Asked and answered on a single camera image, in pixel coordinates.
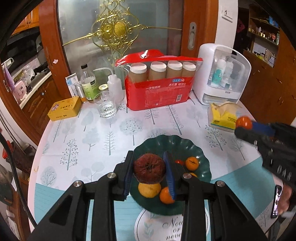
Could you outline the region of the person's right hand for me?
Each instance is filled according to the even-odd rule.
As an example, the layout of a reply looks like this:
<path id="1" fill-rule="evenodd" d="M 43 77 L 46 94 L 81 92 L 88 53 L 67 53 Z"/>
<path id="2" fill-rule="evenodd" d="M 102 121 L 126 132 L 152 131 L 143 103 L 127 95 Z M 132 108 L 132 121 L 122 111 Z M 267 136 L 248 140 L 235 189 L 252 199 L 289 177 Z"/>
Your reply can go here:
<path id="1" fill-rule="evenodd" d="M 290 198 L 292 194 L 293 194 L 293 189 L 284 183 L 282 188 L 282 194 L 278 202 L 278 208 L 277 208 L 279 215 L 282 215 L 284 212 L 288 210 L 290 205 Z"/>

